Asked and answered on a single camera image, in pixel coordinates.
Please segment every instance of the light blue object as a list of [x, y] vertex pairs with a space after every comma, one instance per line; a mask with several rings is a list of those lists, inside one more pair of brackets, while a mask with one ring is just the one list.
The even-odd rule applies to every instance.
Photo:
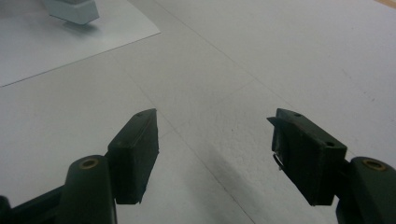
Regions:
[[86, 24], [99, 18], [93, 0], [43, 0], [49, 14], [76, 24]]

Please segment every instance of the sheet of paper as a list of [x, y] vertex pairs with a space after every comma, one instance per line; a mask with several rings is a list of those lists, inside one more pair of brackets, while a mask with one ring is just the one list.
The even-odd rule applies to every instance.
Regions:
[[100, 18], [76, 25], [39, 0], [0, 0], [0, 87], [160, 32], [126, 0], [95, 3]]

